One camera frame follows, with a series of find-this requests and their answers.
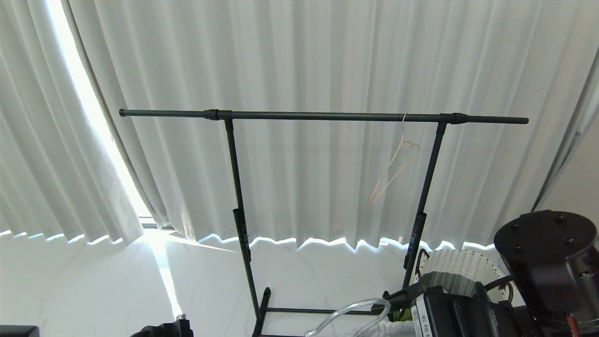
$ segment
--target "pleated curtain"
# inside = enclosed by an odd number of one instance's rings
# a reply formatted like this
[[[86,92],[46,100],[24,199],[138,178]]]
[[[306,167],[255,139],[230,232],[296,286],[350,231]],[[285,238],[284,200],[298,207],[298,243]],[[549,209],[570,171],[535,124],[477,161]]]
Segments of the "pleated curtain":
[[[423,240],[490,243],[537,201],[599,46],[593,1],[63,1],[160,225],[236,236],[222,122],[119,109],[452,113]],[[250,239],[407,242],[434,124],[234,121]],[[397,144],[420,152],[374,203]],[[414,155],[403,146],[391,176]]]
[[[0,226],[12,234],[141,236],[83,110],[43,1],[0,2]]]

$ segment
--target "clothes rack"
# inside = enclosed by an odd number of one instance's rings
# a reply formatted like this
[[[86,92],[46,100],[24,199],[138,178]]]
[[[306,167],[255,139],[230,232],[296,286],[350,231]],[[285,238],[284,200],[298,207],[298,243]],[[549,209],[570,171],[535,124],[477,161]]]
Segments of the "clothes rack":
[[[416,261],[416,254],[424,230],[426,221],[426,213],[424,207],[428,191],[431,186],[432,176],[437,163],[441,142],[448,124],[464,124],[464,123],[492,123],[492,124],[527,124],[528,118],[520,117],[503,117],[503,116],[469,116],[463,113],[440,113],[436,115],[426,114],[400,114],[400,113],[322,113],[322,112],[245,112],[231,110],[204,110],[204,111],[183,111],[183,110],[127,110],[120,109],[119,114],[123,117],[130,116],[151,116],[151,117],[186,117],[186,118],[205,118],[212,121],[224,121],[227,141],[229,146],[229,155],[231,157],[231,166],[233,180],[235,184],[235,196],[237,198],[237,208],[233,210],[235,226],[237,228],[237,237],[239,238],[241,256],[246,270],[247,283],[250,288],[252,297],[252,305],[256,316],[256,324],[252,337],[293,337],[282,335],[263,335],[262,328],[267,313],[269,312],[294,312],[294,313],[309,313],[309,314],[331,314],[333,309],[299,309],[299,308],[273,308],[268,306],[271,296],[271,290],[267,287],[262,295],[262,300],[258,303],[258,295],[256,294],[256,285],[252,274],[252,266],[250,264],[251,252],[247,238],[246,217],[243,207],[243,196],[241,193],[241,179],[239,175],[239,166],[237,162],[237,150],[235,148],[235,135],[233,128],[234,119],[275,119],[275,120],[302,120],[302,121],[379,121],[379,122],[432,122],[437,123],[437,132],[432,146],[432,153],[428,161],[426,176],[420,194],[420,202],[416,212],[416,218],[412,227],[412,235],[408,251],[404,259],[404,268],[406,270],[403,286],[407,287],[410,284],[410,278]],[[348,314],[354,315],[377,315],[371,311],[350,311]]]

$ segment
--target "black cylindrical motor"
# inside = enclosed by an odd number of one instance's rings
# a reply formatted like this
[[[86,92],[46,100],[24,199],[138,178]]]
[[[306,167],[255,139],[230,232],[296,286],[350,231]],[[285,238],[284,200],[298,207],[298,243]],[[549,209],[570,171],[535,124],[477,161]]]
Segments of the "black cylindrical motor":
[[[530,313],[542,326],[599,332],[599,238],[582,215],[543,210],[523,214],[495,235]]]

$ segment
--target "horizontal bar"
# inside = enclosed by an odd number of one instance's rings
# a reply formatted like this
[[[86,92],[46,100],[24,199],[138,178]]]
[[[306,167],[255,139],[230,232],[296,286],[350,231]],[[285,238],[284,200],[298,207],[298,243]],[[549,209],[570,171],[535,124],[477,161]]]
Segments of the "horizontal bar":
[[[293,121],[372,121],[372,122],[445,122],[448,124],[498,123],[527,124],[528,118],[502,116],[469,116],[463,113],[403,114],[403,113],[339,113],[339,112],[262,112],[230,110],[127,110],[120,109],[121,116],[190,117],[219,119],[276,119]]]
[[[296,308],[267,308],[267,312],[294,312],[297,314],[332,314],[337,310],[331,309],[296,309]],[[345,314],[348,315],[370,315],[370,316],[378,316],[380,313],[371,312],[371,311],[360,311],[360,310],[352,310],[348,311]]]

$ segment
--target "white woven basket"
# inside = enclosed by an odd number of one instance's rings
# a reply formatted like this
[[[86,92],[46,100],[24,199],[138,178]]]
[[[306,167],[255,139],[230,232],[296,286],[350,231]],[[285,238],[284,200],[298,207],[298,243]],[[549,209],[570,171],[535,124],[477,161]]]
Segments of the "white woven basket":
[[[448,283],[459,283],[455,281],[456,277],[448,276],[451,274],[459,274],[464,278],[472,281],[479,281],[482,284],[490,282],[501,277],[497,267],[493,265],[488,258],[481,253],[469,250],[451,249],[439,250],[428,253],[428,258],[419,261],[419,268],[416,268],[416,277],[414,282],[418,282],[424,275],[431,272],[448,273],[437,277],[435,275],[435,283],[432,285],[445,285]],[[469,282],[455,285],[454,288],[469,288]],[[488,291],[491,302],[497,303],[501,300],[508,300],[509,296],[506,288],[495,288]]]

